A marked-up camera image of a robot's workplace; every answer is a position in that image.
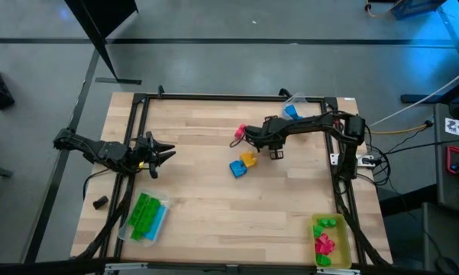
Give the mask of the white power strip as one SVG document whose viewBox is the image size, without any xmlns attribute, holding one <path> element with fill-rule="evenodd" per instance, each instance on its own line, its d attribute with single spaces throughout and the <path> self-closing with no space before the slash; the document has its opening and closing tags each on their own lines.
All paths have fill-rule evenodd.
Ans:
<svg viewBox="0 0 459 275">
<path fill-rule="evenodd" d="M 352 161 L 350 157 L 345 157 L 340 160 L 340 154 L 330 154 L 330 161 L 331 165 L 336 167 L 357 166 L 373 168 L 377 165 L 377 159 L 375 159 L 374 156 L 370 154 L 357 154 L 354 161 Z"/>
</svg>

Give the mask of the black metal table frame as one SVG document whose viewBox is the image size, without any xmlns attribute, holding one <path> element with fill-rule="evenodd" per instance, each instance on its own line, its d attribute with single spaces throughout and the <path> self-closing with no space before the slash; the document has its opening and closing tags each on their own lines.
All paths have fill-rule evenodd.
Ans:
<svg viewBox="0 0 459 275">
<path fill-rule="evenodd" d="M 267 153 L 247 175 L 235 178 L 229 164 L 248 145 L 230 147 L 241 124 L 261 126 L 281 111 L 281 96 L 152 94 L 147 108 L 132 112 L 138 94 L 116 92 L 102 131 L 105 140 L 120 141 L 126 127 L 140 123 L 175 154 L 157 179 L 139 173 L 136 190 L 149 189 L 169 200 L 167 217 L 151 245 L 122 241 L 116 233 L 99 254 L 152 264 L 280 265 L 314 263 L 308 228 L 314 215 L 348 209 L 367 237 L 362 244 L 349 233 L 356 264 L 371 255 L 392 258 L 375 187 L 367 178 L 334 192 L 329 156 L 338 151 L 330 135 L 315 132 L 290 136 L 281 160 Z"/>
</svg>

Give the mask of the small clear plastic container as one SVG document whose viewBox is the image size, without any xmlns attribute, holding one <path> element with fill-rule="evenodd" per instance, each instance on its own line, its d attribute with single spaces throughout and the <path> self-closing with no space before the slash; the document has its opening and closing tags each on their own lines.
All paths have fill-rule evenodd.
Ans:
<svg viewBox="0 0 459 275">
<path fill-rule="evenodd" d="M 283 109 L 287 105 L 294 105 L 296 107 L 296 111 L 297 111 L 298 115 L 302 116 L 302 118 L 309 117 L 311 115 L 311 113 L 308 110 L 309 103 L 306 101 L 305 96 L 300 92 L 295 94 L 292 98 L 287 99 L 282 104 L 281 117 L 286 119 L 286 120 L 292 120 L 291 118 L 288 118 L 283 114 Z"/>
</svg>

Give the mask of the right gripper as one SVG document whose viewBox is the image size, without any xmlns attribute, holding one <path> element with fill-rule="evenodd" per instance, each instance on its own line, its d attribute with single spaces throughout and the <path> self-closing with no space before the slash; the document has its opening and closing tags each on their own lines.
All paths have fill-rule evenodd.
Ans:
<svg viewBox="0 0 459 275">
<path fill-rule="evenodd" d="M 267 147 L 269 150 L 281 150 L 286 143 L 286 137 L 289 135 L 288 127 L 293 124 L 292 121 L 280 118 L 278 116 L 267 116 L 261 128 L 247 125 L 245 132 L 247 140 L 251 143 L 260 142 L 260 147 Z"/>
</svg>

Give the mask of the blue medium block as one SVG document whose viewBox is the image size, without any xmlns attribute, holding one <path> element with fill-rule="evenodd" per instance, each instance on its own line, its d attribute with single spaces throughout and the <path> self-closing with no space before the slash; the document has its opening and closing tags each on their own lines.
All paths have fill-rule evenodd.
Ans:
<svg viewBox="0 0 459 275">
<path fill-rule="evenodd" d="M 294 121 L 302 119 L 302 116 L 298 115 L 298 113 L 296 111 L 296 107 L 294 105 L 287 105 L 283 109 L 283 114 L 286 117 L 291 118 Z"/>
<path fill-rule="evenodd" d="M 247 167 L 242 160 L 231 162 L 229 167 L 235 178 L 239 178 L 247 173 Z"/>
</svg>

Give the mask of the blue long block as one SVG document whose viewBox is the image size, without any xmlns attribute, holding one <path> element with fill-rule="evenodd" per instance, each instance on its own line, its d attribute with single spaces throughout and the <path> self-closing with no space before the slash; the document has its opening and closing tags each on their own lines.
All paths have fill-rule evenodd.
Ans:
<svg viewBox="0 0 459 275">
<path fill-rule="evenodd" d="M 162 227 L 163 219 L 165 216 L 166 206 L 161 205 L 157 210 L 157 214 L 154 217 L 154 221 L 150 227 L 148 233 L 144 234 L 144 237 L 150 241 L 155 241 L 157 239 L 158 233 Z"/>
</svg>

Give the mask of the black computer mouse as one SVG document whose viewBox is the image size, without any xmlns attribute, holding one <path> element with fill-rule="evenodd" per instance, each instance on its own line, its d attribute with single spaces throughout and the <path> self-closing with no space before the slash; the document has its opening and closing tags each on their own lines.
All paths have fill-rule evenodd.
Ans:
<svg viewBox="0 0 459 275">
<path fill-rule="evenodd" d="M 443 275 L 459 275 L 459 266 L 448 257 L 438 257 L 435 260 L 435 268 Z"/>
</svg>

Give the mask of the yellow plastic container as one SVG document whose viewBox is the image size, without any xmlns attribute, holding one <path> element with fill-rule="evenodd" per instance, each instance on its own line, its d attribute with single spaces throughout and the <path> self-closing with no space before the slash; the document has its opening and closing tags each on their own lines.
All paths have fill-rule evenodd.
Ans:
<svg viewBox="0 0 459 275">
<path fill-rule="evenodd" d="M 315 252 L 315 243 L 316 238 L 314 238 L 312 226 L 318 225 L 318 220 L 320 218 L 333 218 L 337 221 L 337 225 L 333 228 L 324 228 L 322 233 L 326 233 L 330 239 L 335 242 L 335 249 L 327 255 L 330 259 L 332 264 L 329 267 L 323 268 L 333 268 L 333 269 L 349 269 L 352 265 L 351 259 L 351 249 L 349 245 L 349 240 L 347 236 L 347 223 L 344 220 L 343 215 L 338 213 L 331 213 L 331 214 L 314 214 L 312 215 L 308 231 L 312 249 L 312 256 L 315 262 L 315 258 L 317 253 Z"/>
</svg>

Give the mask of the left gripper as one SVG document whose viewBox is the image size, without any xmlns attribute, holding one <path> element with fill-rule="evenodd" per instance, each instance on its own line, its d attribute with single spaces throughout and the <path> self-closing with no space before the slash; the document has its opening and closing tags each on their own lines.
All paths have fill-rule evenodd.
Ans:
<svg viewBox="0 0 459 275">
<path fill-rule="evenodd" d="M 173 144 L 162 144 L 158 141 L 154 142 L 152 137 L 133 137 L 130 139 L 135 143 L 134 149 L 131 152 L 131 158 L 134 162 L 134 172 L 139 173 L 143 170 L 149 171 L 149 163 L 153 163 L 154 156 L 156 163 L 164 163 L 166 160 L 176 154 L 173 149 Z"/>
</svg>

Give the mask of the large clear plastic container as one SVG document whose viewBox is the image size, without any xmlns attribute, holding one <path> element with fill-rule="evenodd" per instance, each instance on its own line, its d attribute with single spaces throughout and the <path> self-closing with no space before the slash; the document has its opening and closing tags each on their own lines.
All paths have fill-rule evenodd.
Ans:
<svg viewBox="0 0 459 275">
<path fill-rule="evenodd" d="M 161 231 L 163 229 L 163 224 L 162 224 L 162 227 L 161 227 L 161 229 L 160 229 L 160 231 L 158 233 L 157 239 L 155 241 L 150 241 L 150 240 L 148 240 L 146 238 L 142 238 L 139 241 L 134 240 L 131 237 L 132 232 L 134 230 L 134 227 L 128 224 L 128 219 L 130 218 L 131 213 L 133 211 L 133 208 L 135 207 L 136 202 L 137 202 L 137 200 L 139 198 L 139 195 L 141 193 L 146 193 L 149 196 L 152 196 L 152 197 L 158 199 L 161 202 L 161 205 L 166 206 L 165 216 L 164 216 L 164 219 L 163 219 L 163 223 L 164 223 L 165 218 L 166 218 L 166 216 L 167 216 L 167 214 L 168 214 L 168 212 L 170 210 L 170 206 L 171 206 L 171 203 L 172 203 L 171 199 L 167 195 L 162 194 L 160 192 L 156 192 L 153 189 L 140 188 L 134 193 L 134 204 L 131 206 L 131 210 L 130 210 L 130 212 L 128 214 L 127 220 L 124 222 L 124 224 L 121 226 L 121 229 L 119 230 L 118 237 L 122 241 L 143 245 L 145 247 L 150 247 L 157 241 L 158 237 L 160 236 L 160 233 L 161 233 Z"/>
</svg>

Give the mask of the black partition panel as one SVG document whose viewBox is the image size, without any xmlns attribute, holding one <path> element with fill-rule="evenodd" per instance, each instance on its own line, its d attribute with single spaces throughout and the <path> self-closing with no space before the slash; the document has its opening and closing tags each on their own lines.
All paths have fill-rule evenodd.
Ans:
<svg viewBox="0 0 459 275">
<path fill-rule="evenodd" d="M 139 13 L 135 0 L 64 0 L 113 75 L 101 83 L 140 85 L 138 79 L 118 78 L 106 49 L 107 37 L 132 14 Z"/>
</svg>

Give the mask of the yellow medium block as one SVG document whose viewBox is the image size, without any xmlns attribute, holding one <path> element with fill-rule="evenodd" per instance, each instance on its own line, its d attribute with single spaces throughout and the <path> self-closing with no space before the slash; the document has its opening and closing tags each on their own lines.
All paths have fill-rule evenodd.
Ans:
<svg viewBox="0 0 459 275">
<path fill-rule="evenodd" d="M 245 151 L 240 153 L 240 159 L 243 161 L 244 165 L 249 168 L 257 164 L 257 158 L 253 151 Z"/>
</svg>

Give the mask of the blue box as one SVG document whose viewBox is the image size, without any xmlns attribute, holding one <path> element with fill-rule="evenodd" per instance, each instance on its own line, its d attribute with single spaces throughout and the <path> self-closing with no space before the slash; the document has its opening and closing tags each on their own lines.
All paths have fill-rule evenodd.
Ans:
<svg viewBox="0 0 459 275">
<path fill-rule="evenodd" d="M 390 13 L 397 20 L 436 11 L 447 0 L 397 0 Z"/>
</svg>

